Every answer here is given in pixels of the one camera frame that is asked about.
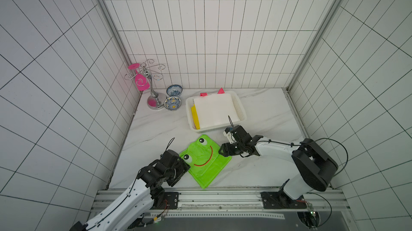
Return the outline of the green frog raincoat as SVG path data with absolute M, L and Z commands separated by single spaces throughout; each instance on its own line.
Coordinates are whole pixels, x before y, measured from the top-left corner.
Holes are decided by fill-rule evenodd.
M 220 146 L 206 134 L 192 142 L 179 156 L 190 166 L 189 173 L 202 189 L 206 189 L 228 165 L 232 157 L 219 154 Z

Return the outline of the white raincoat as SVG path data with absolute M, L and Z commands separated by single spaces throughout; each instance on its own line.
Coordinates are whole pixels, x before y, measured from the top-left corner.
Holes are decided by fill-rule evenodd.
M 194 98 L 200 129 L 212 128 L 222 124 L 240 121 L 233 104 L 232 95 L 228 93 L 210 94 Z

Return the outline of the yellow raincoat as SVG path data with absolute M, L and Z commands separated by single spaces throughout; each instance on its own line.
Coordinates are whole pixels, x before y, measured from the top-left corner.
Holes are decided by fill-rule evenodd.
M 199 123 L 199 120 L 198 120 L 198 115 L 197 115 L 197 111 L 196 111 L 195 105 L 193 105 L 193 106 L 191 107 L 191 113 L 192 113 L 192 119 L 193 119 L 193 123 L 194 123 L 194 125 L 195 125 L 195 129 L 196 129 L 196 130 L 199 130 L 199 129 L 200 129 L 200 123 Z

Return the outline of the white plastic basket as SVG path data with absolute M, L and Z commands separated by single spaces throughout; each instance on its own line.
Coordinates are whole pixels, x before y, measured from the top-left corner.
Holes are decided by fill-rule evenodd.
M 246 111 L 244 109 L 244 106 L 242 104 L 242 102 L 240 101 L 240 98 L 238 97 L 238 95 L 236 94 L 236 92 L 234 91 L 226 91 L 225 93 L 228 93 L 230 95 L 232 95 L 232 99 L 233 99 L 233 104 L 235 105 L 235 109 L 237 111 L 237 114 L 240 118 L 240 121 L 238 122 L 232 122 L 231 118 L 229 117 L 229 121 L 230 123 L 234 123 L 234 124 L 239 124 L 245 120 L 247 120 L 247 114 Z M 212 128 L 206 128 L 206 129 L 199 129 L 196 130 L 195 129 L 195 125 L 193 123 L 193 119 L 192 119 L 192 113 L 191 113 L 191 107 L 194 105 L 194 98 L 199 97 L 200 95 L 197 96 L 192 96 L 192 97 L 188 97 L 185 101 L 186 105 L 185 105 L 185 110 L 186 110 L 186 114 L 187 114 L 187 120 L 188 120 L 188 124 L 189 124 L 189 128 L 192 131 L 195 132 L 205 132 L 205 131 L 209 131 L 209 130 L 214 130 L 214 129 L 221 129 L 221 128 L 226 128 L 228 127 L 230 124 L 222 124 L 222 125 L 218 125 L 216 127 L 212 127 Z

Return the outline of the pink bunny raincoat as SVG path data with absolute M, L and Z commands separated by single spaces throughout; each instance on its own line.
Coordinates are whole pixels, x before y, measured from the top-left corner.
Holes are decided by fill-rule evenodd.
M 200 97 L 207 97 L 207 96 L 214 95 L 214 94 L 225 94 L 225 91 L 223 88 L 220 88 L 218 91 L 214 91 L 214 92 L 202 92 L 200 93 Z

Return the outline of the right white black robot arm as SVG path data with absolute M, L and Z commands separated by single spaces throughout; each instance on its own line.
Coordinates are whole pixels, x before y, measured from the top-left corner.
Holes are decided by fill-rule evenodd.
M 326 153 L 315 140 L 306 138 L 299 145 L 278 142 L 264 136 L 251 136 L 241 125 L 226 128 L 223 132 L 228 139 L 222 144 L 219 154 L 224 157 L 265 156 L 284 159 L 295 164 L 299 171 L 281 186 L 274 200 L 279 203 L 298 201 L 303 194 L 326 191 L 338 171 L 336 161 Z

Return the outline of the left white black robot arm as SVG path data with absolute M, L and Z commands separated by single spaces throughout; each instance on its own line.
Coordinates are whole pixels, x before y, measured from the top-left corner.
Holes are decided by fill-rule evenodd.
M 125 231 L 139 216 L 164 200 L 164 182 L 174 186 L 190 169 L 177 152 L 169 149 L 160 159 L 143 167 L 133 183 L 100 214 L 75 223 L 72 231 Z

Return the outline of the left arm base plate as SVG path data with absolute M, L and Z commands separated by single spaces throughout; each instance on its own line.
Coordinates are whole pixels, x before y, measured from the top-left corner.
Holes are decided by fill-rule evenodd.
M 175 210 L 178 208 L 179 193 L 164 192 L 154 199 L 152 210 Z

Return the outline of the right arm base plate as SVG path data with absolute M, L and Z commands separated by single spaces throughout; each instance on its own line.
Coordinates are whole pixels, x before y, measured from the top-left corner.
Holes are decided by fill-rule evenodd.
M 302 210 L 307 204 L 302 199 L 292 200 L 284 192 L 260 193 L 264 209 L 269 210 Z

